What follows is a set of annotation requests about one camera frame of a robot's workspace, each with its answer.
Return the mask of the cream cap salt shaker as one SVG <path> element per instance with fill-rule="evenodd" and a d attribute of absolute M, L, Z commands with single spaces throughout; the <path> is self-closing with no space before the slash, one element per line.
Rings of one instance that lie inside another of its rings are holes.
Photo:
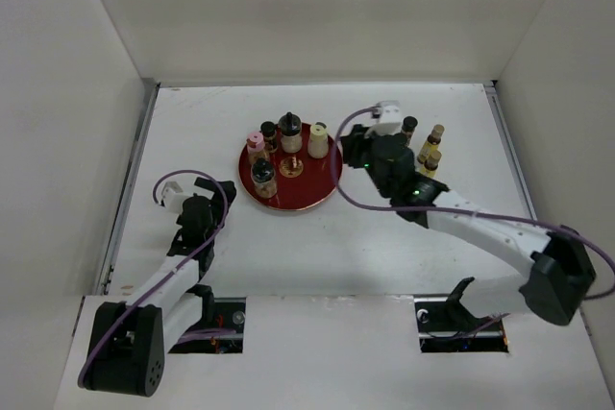
<path fill-rule="evenodd" d="M 324 158 L 329 151 L 329 135 L 327 126 L 322 122 L 316 122 L 309 128 L 307 152 L 314 159 Z"/>

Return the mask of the short yellow oil bottle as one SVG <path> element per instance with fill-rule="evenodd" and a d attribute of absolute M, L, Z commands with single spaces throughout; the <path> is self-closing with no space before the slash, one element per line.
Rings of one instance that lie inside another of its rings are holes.
<path fill-rule="evenodd" d="M 420 168 L 420 173 L 428 178 L 434 178 L 441 160 L 441 153 L 438 150 L 432 151 Z"/>

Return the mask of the pink cap spice jar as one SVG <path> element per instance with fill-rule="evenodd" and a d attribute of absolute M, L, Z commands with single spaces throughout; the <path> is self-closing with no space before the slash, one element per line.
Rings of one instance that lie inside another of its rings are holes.
<path fill-rule="evenodd" d="M 270 159 L 264 136 L 261 132 L 252 132 L 247 135 L 246 150 L 250 166 L 253 166 L 260 159 L 265 161 Z"/>

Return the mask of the black cap pepper grinder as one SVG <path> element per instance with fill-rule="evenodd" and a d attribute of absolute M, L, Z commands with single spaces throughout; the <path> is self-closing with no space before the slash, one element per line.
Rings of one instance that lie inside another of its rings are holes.
<path fill-rule="evenodd" d="M 292 112 L 287 112 L 279 120 L 281 146 L 285 153 L 296 154 L 303 146 L 302 121 Z"/>

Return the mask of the black cap brown spice jar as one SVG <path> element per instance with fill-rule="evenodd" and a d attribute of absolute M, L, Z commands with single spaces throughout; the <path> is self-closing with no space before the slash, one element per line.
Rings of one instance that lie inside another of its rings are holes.
<path fill-rule="evenodd" d="M 272 121 L 265 121 L 260 125 L 260 132 L 265 142 L 265 149 L 269 154 L 278 151 L 278 126 Z"/>

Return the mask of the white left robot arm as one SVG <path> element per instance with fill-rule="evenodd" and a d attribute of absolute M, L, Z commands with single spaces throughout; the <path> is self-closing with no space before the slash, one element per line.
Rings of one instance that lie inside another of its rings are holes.
<path fill-rule="evenodd" d="M 174 347 L 236 334 L 215 322 L 215 297 L 201 280 L 214 257 L 214 241 L 236 197 L 232 181 L 199 172 L 197 192 L 185 195 L 168 176 L 157 183 L 159 205 L 180 200 L 176 232 L 160 268 L 124 301 L 97 309 L 77 384 L 89 391 L 150 397 L 160 386 Z"/>

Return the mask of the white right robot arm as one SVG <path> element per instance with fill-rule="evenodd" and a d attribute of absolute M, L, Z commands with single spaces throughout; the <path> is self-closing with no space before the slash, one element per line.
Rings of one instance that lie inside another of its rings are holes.
<path fill-rule="evenodd" d="M 596 272 L 576 233 L 532 221 L 494 218 L 446 184 L 416 171 L 401 133 L 361 126 L 340 139 L 344 164 L 363 169 L 389 209 L 424 229 L 456 237 L 514 269 L 509 277 L 462 279 L 445 301 L 448 322 L 460 329 L 495 313 L 532 313 L 566 326 L 594 283 Z"/>

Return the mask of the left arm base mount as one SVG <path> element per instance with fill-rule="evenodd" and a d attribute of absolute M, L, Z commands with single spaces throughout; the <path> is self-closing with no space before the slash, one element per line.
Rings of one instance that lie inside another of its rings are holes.
<path fill-rule="evenodd" d="M 182 335 L 171 354 L 240 354 L 246 326 L 245 298 L 216 299 L 209 313 Z"/>

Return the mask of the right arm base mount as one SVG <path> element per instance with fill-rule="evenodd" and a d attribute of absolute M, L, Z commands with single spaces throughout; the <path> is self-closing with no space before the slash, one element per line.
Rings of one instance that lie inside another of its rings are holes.
<path fill-rule="evenodd" d="M 418 343 L 422 353 L 508 353 L 505 314 L 476 318 L 443 297 L 414 299 Z"/>

